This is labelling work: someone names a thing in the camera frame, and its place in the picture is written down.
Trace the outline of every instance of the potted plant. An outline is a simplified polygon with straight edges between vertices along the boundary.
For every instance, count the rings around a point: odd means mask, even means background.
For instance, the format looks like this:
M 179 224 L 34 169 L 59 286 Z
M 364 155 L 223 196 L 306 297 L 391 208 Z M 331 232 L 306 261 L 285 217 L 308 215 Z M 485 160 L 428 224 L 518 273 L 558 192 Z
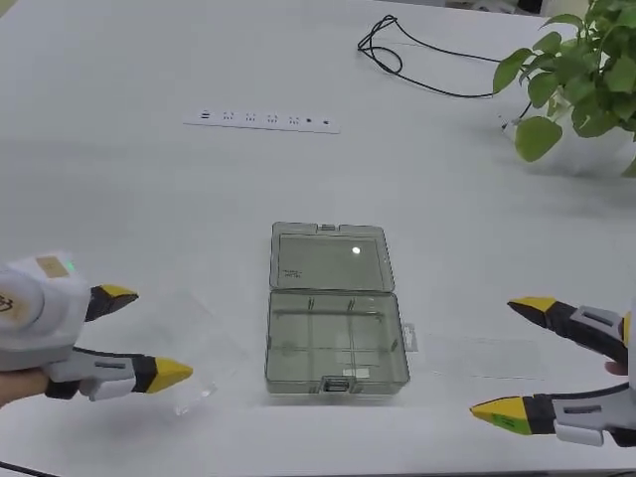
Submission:
M 583 18 L 557 15 L 544 26 L 553 24 L 572 25 L 575 37 L 549 32 L 517 50 L 497 67 L 493 90 L 527 83 L 532 108 L 515 123 L 526 161 L 554 151 L 565 136 L 578 141 L 577 153 L 604 160 L 636 141 L 636 0 L 588 0 Z M 623 175 L 636 176 L 636 160 Z

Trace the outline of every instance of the clear plastic box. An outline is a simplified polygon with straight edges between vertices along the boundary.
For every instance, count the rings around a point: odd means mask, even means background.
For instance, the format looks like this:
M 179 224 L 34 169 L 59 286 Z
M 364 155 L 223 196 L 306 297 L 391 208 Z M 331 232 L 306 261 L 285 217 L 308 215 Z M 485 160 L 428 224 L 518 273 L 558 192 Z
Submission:
M 381 228 L 274 224 L 268 390 L 397 393 L 409 373 L 394 288 Z

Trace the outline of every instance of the sticker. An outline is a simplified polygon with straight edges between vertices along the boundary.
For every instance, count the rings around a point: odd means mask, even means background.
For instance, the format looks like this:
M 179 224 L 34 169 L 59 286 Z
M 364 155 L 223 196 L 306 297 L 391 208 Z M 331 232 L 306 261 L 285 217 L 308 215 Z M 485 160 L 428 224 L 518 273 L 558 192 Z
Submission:
M 417 336 L 415 336 L 415 325 L 404 323 L 401 325 L 401 332 L 404 336 L 404 350 L 407 353 L 417 352 Z
M 357 370 L 352 370 L 352 369 L 348 369 L 348 370 L 342 370 L 342 376 L 355 376 L 356 378 L 359 379 L 367 379 L 369 377 L 370 373 L 369 373 L 369 368 L 358 368 Z
M 0 317 L 22 323 L 29 314 L 29 304 L 12 293 L 0 290 Z
M 36 262 L 49 278 L 64 278 L 69 272 L 64 268 L 56 256 L 39 256 Z

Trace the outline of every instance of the transparent plastic sheet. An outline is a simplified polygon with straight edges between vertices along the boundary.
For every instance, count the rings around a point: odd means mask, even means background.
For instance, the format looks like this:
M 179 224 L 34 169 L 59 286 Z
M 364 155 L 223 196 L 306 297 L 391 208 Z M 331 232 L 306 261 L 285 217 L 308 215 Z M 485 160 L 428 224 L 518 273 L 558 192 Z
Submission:
M 538 343 L 418 333 L 407 353 L 410 383 L 391 401 L 400 407 L 454 407 L 540 391 L 548 369 Z
M 501 380 L 542 380 L 546 369 L 535 341 L 419 336 L 413 366 L 441 375 Z
M 173 417 L 201 406 L 232 378 L 246 354 L 216 319 L 187 292 L 139 300 L 130 305 L 125 320 L 87 324 L 80 343 L 98 351 L 142 353 L 176 360 L 194 369 L 193 376 L 155 395 L 143 398 Z

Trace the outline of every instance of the human hand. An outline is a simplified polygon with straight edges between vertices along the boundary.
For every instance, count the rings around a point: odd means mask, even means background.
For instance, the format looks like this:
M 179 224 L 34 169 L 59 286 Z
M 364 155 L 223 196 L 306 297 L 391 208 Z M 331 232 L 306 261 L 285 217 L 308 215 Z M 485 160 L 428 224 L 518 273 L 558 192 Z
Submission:
M 0 373 L 0 407 L 14 400 L 42 394 L 48 382 L 49 377 L 41 370 Z
M 605 370 L 607 370 L 612 375 L 627 376 L 627 367 L 619 365 L 618 363 L 614 363 L 613 361 L 610 363 L 605 363 Z

